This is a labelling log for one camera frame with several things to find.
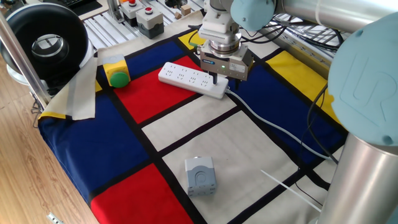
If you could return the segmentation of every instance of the electrical box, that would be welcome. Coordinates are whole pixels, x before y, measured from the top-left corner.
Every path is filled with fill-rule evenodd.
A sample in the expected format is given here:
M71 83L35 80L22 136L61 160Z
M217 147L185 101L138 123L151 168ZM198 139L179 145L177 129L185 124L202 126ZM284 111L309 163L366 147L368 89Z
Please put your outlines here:
M185 160L185 171L188 178L188 196L213 195L216 193L217 181L211 157L195 157Z

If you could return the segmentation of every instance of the power strip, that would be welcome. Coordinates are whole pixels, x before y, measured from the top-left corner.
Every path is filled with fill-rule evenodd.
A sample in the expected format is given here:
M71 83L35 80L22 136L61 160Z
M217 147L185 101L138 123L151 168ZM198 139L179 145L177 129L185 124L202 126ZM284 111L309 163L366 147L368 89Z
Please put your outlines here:
M213 77L208 73L166 62L159 72L159 81L201 93L216 99L222 99L228 86L228 79L218 77L213 84Z

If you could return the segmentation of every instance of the wire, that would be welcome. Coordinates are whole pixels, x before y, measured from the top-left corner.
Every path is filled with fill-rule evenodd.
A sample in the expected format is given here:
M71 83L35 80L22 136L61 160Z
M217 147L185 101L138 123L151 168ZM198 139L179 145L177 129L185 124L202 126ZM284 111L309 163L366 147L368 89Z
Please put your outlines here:
M278 39L278 37L280 37L284 33L284 31L286 30L286 27L280 27L280 28L283 28L283 29L275 37L273 37L273 38L271 38L269 40L265 40L265 41L245 40L245 41L242 41L242 43L250 42L250 43L254 43L254 44L266 44L266 43L272 42L272 41Z
M315 140L315 142L321 147L321 149L323 150L323 152L326 153L326 155L328 155L330 157L330 159L333 160L333 162L335 162L336 164L338 164L337 159L322 145L322 143L318 140L318 138L316 137L316 135L313 133L312 129L311 129L311 112L314 109L315 105L317 104L317 101L319 100L319 98L322 96L323 92L326 91L326 89L328 88L328 84L326 84L321 92L319 92L318 96L315 97L314 101L311 104L310 110L308 111L308 115L307 115L307 126L308 126L308 130L310 131L313 139Z
M247 37L242 37L242 39L245 40L245 41L242 41L242 43L253 42L253 41L258 40L258 39L260 39L260 38L263 38L263 37L265 37L265 36L267 36L267 35L269 35L269 34L275 33L276 31L278 31L278 30L280 30L280 29L282 29L282 28L283 28L283 27L276 28L276 29L274 29L274 30L272 30L272 31L270 31L270 32L268 32L268 33L266 33L266 34L262 34L261 36L256 37L256 38L253 38L253 39L248 39Z
M321 210L316 207L313 203L311 203L310 201L308 201L307 199L305 199L303 196L299 195L299 193L295 192L294 190L292 190L290 187L286 186L284 183L282 183L281 181L277 180L275 177L269 175L267 172L265 172L264 170L261 170L261 172L265 175L267 175L269 178L271 178L273 181L277 182L278 184L280 184L281 186L283 186L284 188L286 188L287 190L291 191L293 194L295 194L296 196L298 196L299 198L301 198L304 202L307 202L309 205L311 205L311 207L313 207L316 211L321 212Z
M306 196L310 197L314 202L318 203L320 206L323 207L322 203L320 203L319 201L317 201L315 198L313 198L311 195L309 195L308 193L306 193L305 191L303 191L298 185L297 182L294 183L296 185L296 187L303 193L305 193Z
M322 102L321 102L321 105L320 105L320 108L322 108L322 106L323 106L323 103L325 102L325 91L323 92L323 97L322 97ZM311 123L310 123L310 125L307 127L307 129L304 131L304 133L303 133L303 136L301 137L301 143L300 143L300 154L299 154L299 156L298 156L298 158L299 158L299 160L298 160L298 166L297 166L297 172L296 172L296 175L298 175L298 172L299 172L299 170L300 170L300 166L301 166L301 156L302 156L302 153L303 153L303 140L304 140L304 137L305 137L305 134L307 133L307 131L309 130L309 128L312 126L312 124L314 123L314 121L315 121L315 119L317 118L317 116L318 116L318 114L316 114L313 118L312 118L312 121L311 121ZM312 200L314 200L314 202L316 202L316 203L318 203L319 205L321 205L322 207L323 207L323 205L318 201L318 200L316 200L315 198L313 198L310 194L308 194L308 193L306 193L304 190L302 190L300 187L299 187L299 185L297 184L297 181L294 183L295 185L296 185L296 187L301 191L301 192L303 192L305 195L307 195L308 197L310 197Z
M248 33L249 37L254 37L255 35L257 35L259 32L257 31L254 35L250 35L249 32L245 29L244 31L246 31L246 33Z
M288 132L287 130L285 130L284 128L279 127L278 125L267 121L266 119L260 117L258 114L256 114L256 112L254 112L249 105L240 97L238 96L236 93L232 92L230 89L226 90L226 93L229 93L233 96L235 96L256 118L260 119L262 122L268 124L269 126L272 126L282 132L284 132L285 134L287 134L288 136L290 136L292 139L296 140L298 143L302 144L302 146L306 149L308 149L310 152L314 153L315 155L321 157L322 159L326 159L326 160L331 160L330 158L314 151L313 149L311 149L310 147L308 147L305 143L303 143L299 138L297 138L296 136L294 136L292 133Z
M341 46L344 42L343 36L341 36L340 31L336 30L336 29L332 29L333 31L335 31L337 39L338 39L338 46Z
M196 30L196 31L189 37L189 39L188 39L188 44L189 44L189 45L191 45L192 37L193 37L195 34L197 34L197 33L198 33L198 31Z
M302 36L302 38L303 38L304 41L306 41L307 43L312 44L312 45L315 45L315 46L317 46L317 47L321 47L321 48L328 49L328 50L333 50L333 51L337 51L337 50L339 49L338 46L332 46L332 45L324 44L324 43L321 43L321 42L318 42L318 41L309 39L308 37L303 37L303 36Z

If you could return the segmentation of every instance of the switch box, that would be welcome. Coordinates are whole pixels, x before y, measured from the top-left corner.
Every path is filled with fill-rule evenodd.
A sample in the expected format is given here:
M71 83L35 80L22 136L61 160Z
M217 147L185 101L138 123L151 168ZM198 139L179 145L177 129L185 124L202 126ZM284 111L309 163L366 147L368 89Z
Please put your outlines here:
M211 157L185 160L188 178L188 196L213 195L217 189L216 173Z
M164 32L163 14L153 7L136 12L139 32L152 39Z
M124 20L130 24L130 26L137 26L136 12L145 8L145 5L139 0L130 0L121 4Z

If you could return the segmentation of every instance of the silver metal cylinder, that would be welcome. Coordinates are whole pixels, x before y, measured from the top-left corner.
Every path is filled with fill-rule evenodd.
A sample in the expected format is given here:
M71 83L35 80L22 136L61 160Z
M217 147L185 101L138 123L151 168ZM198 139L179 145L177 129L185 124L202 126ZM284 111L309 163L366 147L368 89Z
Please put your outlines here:
M350 33L398 12L395 0L278 0L278 6L291 16Z
M317 224L383 224L398 205L398 147L348 135Z
M25 76L33 94L37 97L41 107L44 109L50 102L51 97L45 90L43 83L40 81L26 53L19 44L17 37L15 37L15 34L2 14L0 15L0 40L15 61L18 69Z

